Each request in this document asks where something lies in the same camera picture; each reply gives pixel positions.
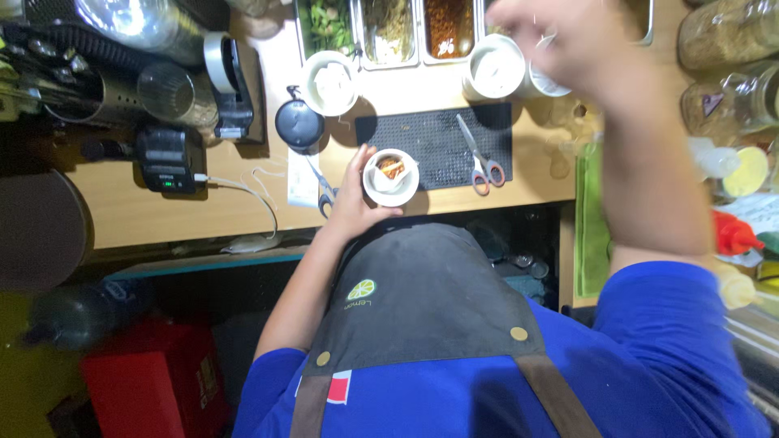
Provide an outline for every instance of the red squeeze bottle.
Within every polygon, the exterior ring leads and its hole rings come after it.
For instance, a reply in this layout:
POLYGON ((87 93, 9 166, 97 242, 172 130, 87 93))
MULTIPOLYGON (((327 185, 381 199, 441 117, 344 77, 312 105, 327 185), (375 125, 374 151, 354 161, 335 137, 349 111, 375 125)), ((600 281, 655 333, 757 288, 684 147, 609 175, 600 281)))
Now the red squeeze bottle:
POLYGON ((714 230, 717 232, 717 252, 724 256, 743 254, 752 248, 763 249, 766 244, 757 240, 752 227, 732 214, 712 210, 714 230))

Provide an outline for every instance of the lemon slice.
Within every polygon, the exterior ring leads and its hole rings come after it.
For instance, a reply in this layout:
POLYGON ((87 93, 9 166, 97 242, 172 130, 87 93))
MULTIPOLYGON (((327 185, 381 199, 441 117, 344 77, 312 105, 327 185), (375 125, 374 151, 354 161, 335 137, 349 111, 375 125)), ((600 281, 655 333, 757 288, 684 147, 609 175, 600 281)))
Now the lemon slice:
POLYGON ((367 297, 372 294, 374 290, 376 290, 376 283, 373 280, 363 280, 351 289, 351 292, 349 292, 349 296, 347 296, 346 299, 352 300, 367 297))

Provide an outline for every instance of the bar mat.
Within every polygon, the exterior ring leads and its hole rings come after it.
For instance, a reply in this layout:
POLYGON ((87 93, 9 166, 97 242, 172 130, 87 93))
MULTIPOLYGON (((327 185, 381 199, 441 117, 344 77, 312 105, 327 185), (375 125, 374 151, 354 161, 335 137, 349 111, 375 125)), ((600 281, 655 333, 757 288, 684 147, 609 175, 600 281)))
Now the bar mat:
POLYGON ((481 155, 512 179, 511 104, 486 104, 411 114, 358 117, 357 144, 400 149, 419 163, 419 189, 471 185, 474 159, 455 116, 463 116, 481 155))

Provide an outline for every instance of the yellow lid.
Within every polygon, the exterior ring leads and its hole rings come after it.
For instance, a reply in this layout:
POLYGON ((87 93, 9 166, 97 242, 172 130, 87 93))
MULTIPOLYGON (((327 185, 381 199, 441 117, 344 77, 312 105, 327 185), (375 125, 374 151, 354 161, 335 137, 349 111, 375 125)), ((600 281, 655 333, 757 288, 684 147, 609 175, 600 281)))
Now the yellow lid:
POLYGON ((741 159, 741 166, 722 179, 722 186, 730 196, 748 196, 756 192, 766 180, 768 158, 762 149, 755 146, 741 149, 738 158, 741 159))

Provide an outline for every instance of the green towel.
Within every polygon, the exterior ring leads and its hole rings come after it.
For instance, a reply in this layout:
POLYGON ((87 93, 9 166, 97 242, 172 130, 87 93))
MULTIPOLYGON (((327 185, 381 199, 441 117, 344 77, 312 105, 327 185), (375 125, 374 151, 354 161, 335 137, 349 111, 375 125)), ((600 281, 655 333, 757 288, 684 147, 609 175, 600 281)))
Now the green towel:
POLYGON ((576 159, 576 241, 573 248, 574 293, 590 298, 601 293, 609 272, 612 240, 601 208, 601 145, 587 145, 576 159))

